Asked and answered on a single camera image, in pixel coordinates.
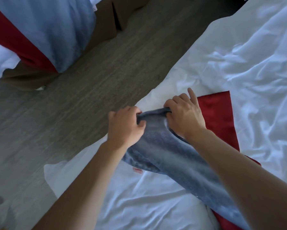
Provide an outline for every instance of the gray floor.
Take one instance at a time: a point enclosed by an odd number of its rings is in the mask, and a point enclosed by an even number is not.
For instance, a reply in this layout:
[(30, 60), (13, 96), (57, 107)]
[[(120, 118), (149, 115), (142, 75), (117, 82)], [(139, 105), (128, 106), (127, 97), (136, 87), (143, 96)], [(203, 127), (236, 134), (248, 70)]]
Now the gray floor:
[(0, 83), (0, 226), (8, 214), (10, 230), (31, 229), (55, 201), (43, 166), (104, 136), (108, 111), (147, 95), (209, 23), (236, 10), (229, 0), (151, 0), (45, 91)]

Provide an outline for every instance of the red towel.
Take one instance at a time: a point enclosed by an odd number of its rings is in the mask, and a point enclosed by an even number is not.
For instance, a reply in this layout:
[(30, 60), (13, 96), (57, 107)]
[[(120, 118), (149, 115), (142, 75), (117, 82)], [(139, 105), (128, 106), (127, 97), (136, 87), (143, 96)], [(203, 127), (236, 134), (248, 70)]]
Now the red towel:
[[(233, 110), (230, 92), (214, 93), (198, 97), (198, 103), (205, 119), (206, 128), (213, 131), (220, 139), (239, 151), (234, 127)], [(242, 230), (214, 212), (222, 230)]]

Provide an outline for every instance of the red fabric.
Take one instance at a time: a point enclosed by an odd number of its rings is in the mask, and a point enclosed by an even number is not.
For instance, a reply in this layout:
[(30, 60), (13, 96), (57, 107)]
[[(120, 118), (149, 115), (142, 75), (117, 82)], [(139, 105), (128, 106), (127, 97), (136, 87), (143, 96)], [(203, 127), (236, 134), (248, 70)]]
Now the red fabric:
[(0, 12), (0, 45), (15, 52), (32, 67), (57, 72), (49, 59)]
[[(206, 128), (213, 131), (220, 139), (239, 151), (230, 92), (225, 91), (198, 97), (198, 103), (205, 119)], [(213, 213), (222, 230), (242, 230), (216, 212), (213, 211)]]

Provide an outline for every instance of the bed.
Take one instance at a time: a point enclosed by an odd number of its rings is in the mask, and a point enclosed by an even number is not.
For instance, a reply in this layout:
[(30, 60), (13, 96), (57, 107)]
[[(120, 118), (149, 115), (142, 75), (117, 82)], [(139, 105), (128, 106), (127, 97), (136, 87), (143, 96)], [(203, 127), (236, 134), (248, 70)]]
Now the bed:
[[(22, 90), (47, 85), (124, 30), (133, 11), (148, 1), (0, 0), (0, 79)], [(14, 60), (6, 66), (8, 57)]]
[[(191, 87), (197, 96), (230, 91), (240, 151), (287, 182), (287, 0), (248, 0), (211, 23), (137, 106), (142, 111)], [(59, 197), (106, 136), (71, 161), (45, 165)], [(201, 201), (170, 178), (138, 173), (121, 162), (111, 179), (96, 229), (219, 229)]]

